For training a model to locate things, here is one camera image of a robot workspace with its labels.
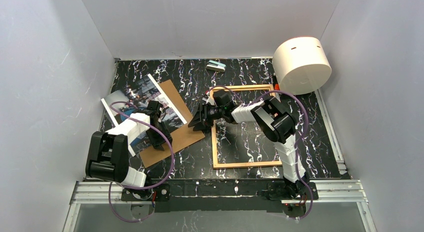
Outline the brown cardboard backing board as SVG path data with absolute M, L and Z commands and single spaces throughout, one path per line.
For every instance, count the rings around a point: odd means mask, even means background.
M 159 85 L 161 89 L 165 92 L 166 96 L 168 96 L 171 102 L 176 106 L 177 110 L 186 119 L 186 121 L 191 121 L 191 119 L 193 118 L 192 113 L 188 109 L 186 103 L 180 96 L 172 81 L 167 80 L 165 82 L 160 83 Z M 182 127 L 171 132 L 171 136 L 173 139 L 172 147 L 174 153 L 179 152 L 184 148 L 205 138 L 203 132 L 193 131 L 192 128 L 188 127 L 188 124 L 185 124 Z M 150 146 L 139 153 L 139 157 L 145 167 L 150 167 L 169 156 L 170 150 L 167 145 L 164 146 L 164 151 L 155 150 L 152 146 Z

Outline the printed street photo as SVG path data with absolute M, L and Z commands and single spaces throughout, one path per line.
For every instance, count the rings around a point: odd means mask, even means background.
M 101 99 L 101 102 L 105 108 L 109 121 L 112 126 L 115 127 L 126 118 L 111 110 L 109 107 L 111 103 L 125 101 L 140 109 L 146 109 L 150 100 L 159 101 L 164 106 L 164 112 L 161 118 L 170 132 L 175 131 L 187 123 L 174 103 L 150 74 L 136 81 L 133 86 L 127 85 L 124 89 L 111 93 Z

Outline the light wooden picture frame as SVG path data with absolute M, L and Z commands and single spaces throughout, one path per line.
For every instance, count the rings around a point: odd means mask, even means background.
M 272 91 L 274 87 L 272 84 L 259 84 L 259 85 L 238 85 L 238 86 L 215 86 L 209 90 L 210 96 L 218 91 L 219 88 L 223 88 L 227 91 L 254 91 L 254 90 L 265 90 Z M 211 128 L 211 141 L 212 141 L 212 159 L 214 169 L 235 169 L 235 168 L 251 168 L 251 167 L 276 167 L 281 166 L 281 161 L 262 161 L 262 162 L 244 162 L 244 163 L 219 163 L 218 159 L 218 147 L 217 147 L 217 130 L 216 123 Z

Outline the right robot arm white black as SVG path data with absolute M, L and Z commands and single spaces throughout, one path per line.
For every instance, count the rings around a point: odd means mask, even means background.
M 207 131 L 218 119 L 225 119 L 231 124 L 257 123 L 278 151 L 283 168 L 284 193 L 292 198 L 306 195 L 313 200 L 310 177 L 297 151 L 296 119 L 275 97 L 275 94 L 282 93 L 271 90 L 249 104 L 236 104 L 227 91 L 218 90 L 208 100 L 199 103 L 188 125 L 194 131 Z

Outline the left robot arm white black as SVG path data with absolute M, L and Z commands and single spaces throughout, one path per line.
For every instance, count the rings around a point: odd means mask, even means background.
M 85 174 L 90 178 L 115 182 L 128 189 L 147 190 L 165 182 L 146 186 L 147 176 L 129 165 L 129 149 L 141 133 L 146 133 L 156 150 L 164 151 L 167 143 L 173 156 L 172 137 L 162 120 L 164 106 L 155 100 L 147 108 L 138 107 L 116 127 L 106 132 L 94 132 L 91 136 Z

